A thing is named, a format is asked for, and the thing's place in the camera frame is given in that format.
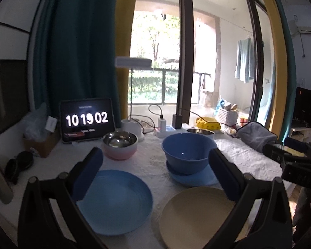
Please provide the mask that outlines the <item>beige plate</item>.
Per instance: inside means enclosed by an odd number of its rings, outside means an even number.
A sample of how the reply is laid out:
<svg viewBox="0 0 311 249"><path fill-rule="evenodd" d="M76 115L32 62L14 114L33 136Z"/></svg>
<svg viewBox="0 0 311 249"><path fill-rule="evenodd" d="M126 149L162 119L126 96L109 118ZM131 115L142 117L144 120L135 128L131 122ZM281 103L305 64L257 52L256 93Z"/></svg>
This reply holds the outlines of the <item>beige plate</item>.
<svg viewBox="0 0 311 249"><path fill-rule="evenodd" d="M161 237L168 248L204 248L234 206L220 189L186 189L165 205L159 220Z"/></svg>

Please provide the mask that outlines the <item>light blue plate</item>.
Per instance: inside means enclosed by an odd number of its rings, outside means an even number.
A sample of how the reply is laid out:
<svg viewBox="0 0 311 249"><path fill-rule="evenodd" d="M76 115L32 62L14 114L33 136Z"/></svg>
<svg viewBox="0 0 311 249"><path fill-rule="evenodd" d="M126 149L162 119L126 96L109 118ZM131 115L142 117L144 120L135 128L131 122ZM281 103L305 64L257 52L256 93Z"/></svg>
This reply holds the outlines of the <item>light blue plate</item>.
<svg viewBox="0 0 311 249"><path fill-rule="evenodd" d="M153 209L153 196L139 177L120 170L101 170L76 204L94 232L119 236L145 223Z"/></svg>
<svg viewBox="0 0 311 249"><path fill-rule="evenodd" d="M186 187L212 186L219 183L209 165L194 174L179 173L168 162L166 162L166 167L170 177Z"/></svg>

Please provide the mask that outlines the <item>light blue steel-lined bowl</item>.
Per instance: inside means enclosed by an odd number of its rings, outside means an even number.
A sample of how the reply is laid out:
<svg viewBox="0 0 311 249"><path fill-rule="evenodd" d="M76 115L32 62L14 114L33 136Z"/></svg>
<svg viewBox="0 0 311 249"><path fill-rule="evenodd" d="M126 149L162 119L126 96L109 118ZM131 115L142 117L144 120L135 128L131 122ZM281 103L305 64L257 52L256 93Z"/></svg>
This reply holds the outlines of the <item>light blue steel-lined bowl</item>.
<svg viewBox="0 0 311 249"><path fill-rule="evenodd" d="M201 129L201 128L189 128L186 130L188 133L195 133L207 136L210 139L214 138L215 133L213 131L207 130L207 129Z"/></svg>

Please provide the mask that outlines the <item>dark blue plastic bowl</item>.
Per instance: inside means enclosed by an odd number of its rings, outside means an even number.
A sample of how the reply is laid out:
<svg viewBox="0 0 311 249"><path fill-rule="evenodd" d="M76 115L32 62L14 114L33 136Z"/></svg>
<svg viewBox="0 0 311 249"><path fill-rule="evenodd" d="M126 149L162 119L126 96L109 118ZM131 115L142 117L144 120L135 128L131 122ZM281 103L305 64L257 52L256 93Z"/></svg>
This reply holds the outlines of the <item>dark blue plastic bowl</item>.
<svg viewBox="0 0 311 249"><path fill-rule="evenodd" d="M170 167L181 174L195 174L206 168L208 156L217 144L196 133L178 133L164 138L162 149Z"/></svg>

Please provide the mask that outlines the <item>pink steel-lined bowl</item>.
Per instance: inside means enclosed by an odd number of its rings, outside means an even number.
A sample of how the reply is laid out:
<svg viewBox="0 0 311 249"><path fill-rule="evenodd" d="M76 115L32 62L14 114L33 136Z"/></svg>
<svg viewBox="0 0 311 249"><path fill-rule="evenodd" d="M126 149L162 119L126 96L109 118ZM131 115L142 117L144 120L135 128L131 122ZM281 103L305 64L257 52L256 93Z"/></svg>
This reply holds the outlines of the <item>pink steel-lined bowl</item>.
<svg viewBox="0 0 311 249"><path fill-rule="evenodd" d="M133 133L114 131L104 136L102 150L110 159L127 160L136 152L138 140Z"/></svg>

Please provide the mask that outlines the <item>grey folded cloth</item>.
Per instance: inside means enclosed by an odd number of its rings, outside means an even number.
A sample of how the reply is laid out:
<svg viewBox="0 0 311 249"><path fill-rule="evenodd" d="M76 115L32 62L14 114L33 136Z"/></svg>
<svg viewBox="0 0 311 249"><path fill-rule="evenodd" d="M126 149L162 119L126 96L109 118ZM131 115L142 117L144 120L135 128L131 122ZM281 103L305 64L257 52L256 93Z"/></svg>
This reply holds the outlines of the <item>grey folded cloth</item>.
<svg viewBox="0 0 311 249"><path fill-rule="evenodd" d="M260 153L262 153L264 146L274 144L277 140L276 134L255 121L251 121L239 128L237 136L250 148Z"/></svg>

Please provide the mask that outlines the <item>black round object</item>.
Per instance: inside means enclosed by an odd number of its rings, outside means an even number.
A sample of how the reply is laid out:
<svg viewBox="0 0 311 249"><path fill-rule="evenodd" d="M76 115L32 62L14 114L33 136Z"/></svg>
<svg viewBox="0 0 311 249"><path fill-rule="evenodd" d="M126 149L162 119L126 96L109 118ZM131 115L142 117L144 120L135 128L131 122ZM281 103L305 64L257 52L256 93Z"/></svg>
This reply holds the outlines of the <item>black round object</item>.
<svg viewBox="0 0 311 249"><path fill-rule="evenodd" d="M30 151L22 151L15 158L10 159L4 169L7 182L16 185L21 172L28 170L34 164L34 156Z"/></svg>

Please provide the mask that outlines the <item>cardboard box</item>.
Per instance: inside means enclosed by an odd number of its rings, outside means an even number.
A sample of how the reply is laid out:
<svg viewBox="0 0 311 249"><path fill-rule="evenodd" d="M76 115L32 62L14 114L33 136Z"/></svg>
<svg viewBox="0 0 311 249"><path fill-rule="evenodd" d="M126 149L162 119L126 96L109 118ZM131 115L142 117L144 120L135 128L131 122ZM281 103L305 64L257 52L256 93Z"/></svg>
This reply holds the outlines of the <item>cardboard box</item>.
<svg viewBox="0 0 311 249"><path fill-rule="evenodd" d="M43 142L28 140L24 136L22 137L22 140L26 151L32 152L37 157L47 158L59 142L60 138L60 132L56 129L55 132L50 133Z"/></svg>

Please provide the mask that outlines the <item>white woven basket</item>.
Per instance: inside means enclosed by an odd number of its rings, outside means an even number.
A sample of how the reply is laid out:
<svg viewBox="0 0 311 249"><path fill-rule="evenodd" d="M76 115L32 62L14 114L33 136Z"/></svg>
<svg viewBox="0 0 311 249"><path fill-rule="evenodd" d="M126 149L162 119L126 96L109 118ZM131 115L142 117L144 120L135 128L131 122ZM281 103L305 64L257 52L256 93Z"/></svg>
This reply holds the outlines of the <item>white woven basket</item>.
<svg viewBox="0 0 311 249"><path fill-rule="evenodd" d="M233 126L238 120L238 111L219 108L216 114L216 120L222 125Z"/></svg>

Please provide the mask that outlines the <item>yellow packet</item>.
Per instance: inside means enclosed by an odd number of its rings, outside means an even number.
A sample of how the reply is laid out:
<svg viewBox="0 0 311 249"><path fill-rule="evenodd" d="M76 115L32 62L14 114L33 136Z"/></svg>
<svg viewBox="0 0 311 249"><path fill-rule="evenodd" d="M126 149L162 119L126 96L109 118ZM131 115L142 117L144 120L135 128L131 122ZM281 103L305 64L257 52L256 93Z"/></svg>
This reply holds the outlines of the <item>yellow packet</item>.
<svg viewBox="0 0 311 249"><path fill-rule="evenodd" d="M207 129L210 131L221 130L220 123L213 117L199 117L196 119L196 127L201 129Z"/></svg>

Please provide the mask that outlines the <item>small white box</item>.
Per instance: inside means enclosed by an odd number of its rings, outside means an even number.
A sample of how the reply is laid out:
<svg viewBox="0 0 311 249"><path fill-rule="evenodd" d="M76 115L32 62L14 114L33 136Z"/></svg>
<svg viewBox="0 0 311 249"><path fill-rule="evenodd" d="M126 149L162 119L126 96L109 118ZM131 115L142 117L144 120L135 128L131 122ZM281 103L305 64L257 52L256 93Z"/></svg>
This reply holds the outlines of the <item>small white box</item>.
<svg viewBox="0 0 311 249"><path fill-rule="evenodd" d="M57 122L58 119L56 119L55 117L48 116L45 125L45 130L54 133L57 127Z"/></svg>

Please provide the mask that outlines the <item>tablet showing clock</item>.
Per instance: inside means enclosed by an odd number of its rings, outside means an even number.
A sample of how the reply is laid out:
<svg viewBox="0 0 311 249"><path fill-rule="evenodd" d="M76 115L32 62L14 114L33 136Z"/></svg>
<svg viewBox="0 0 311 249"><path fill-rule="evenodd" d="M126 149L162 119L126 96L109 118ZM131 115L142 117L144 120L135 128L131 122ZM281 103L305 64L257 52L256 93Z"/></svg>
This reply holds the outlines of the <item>tablet showing clock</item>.
<svg viewBox="0 0 311 249"><path fill-rule="evenodd" d="M115 131L109 98L61 101L59 120L63 143L100 139Z"/></svg>

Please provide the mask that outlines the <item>hanging light blue towel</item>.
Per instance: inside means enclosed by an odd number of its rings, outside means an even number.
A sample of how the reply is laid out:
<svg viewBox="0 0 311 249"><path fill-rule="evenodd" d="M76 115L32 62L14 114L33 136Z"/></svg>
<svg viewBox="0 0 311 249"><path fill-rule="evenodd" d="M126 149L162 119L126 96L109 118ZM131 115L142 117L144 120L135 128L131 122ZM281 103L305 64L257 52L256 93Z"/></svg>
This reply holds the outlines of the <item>hanging light blue towel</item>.
<svg viewBox="0 0 311 249"><path fill-rule="evenodd" d="M235 77L245 84L254 80L254 46L251 38L238 41Z"/></svg>

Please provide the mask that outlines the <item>white charger plug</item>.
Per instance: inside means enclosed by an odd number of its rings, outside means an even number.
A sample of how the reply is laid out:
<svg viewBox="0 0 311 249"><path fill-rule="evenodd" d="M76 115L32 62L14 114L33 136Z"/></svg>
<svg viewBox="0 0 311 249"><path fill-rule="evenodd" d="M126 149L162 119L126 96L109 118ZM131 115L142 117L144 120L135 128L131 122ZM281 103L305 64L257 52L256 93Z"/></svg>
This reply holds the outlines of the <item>white charger plug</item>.
<svg viewBox="0 0 311 249"><path fill-rule="evenodd" d="M163 114L159 115L159 119L158 119L158 130L159 132L163 133L166 131L166 125L167 125L167 121L166 119L163 118Z"/></svg>

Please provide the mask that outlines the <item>teal curtain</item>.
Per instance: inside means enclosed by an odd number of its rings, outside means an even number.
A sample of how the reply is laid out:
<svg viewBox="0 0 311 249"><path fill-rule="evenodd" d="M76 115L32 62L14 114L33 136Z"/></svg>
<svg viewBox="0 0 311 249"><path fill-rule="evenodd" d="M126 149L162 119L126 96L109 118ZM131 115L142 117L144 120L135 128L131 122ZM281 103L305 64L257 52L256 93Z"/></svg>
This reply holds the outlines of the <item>teal curtain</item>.
<svg viewBox="0 0 311 249"><path fill-rule="evenodd" d="M36 107L58 117L65 100L109 98L121 125L115 72L115 0L43 0L30 47Z"/></svg>

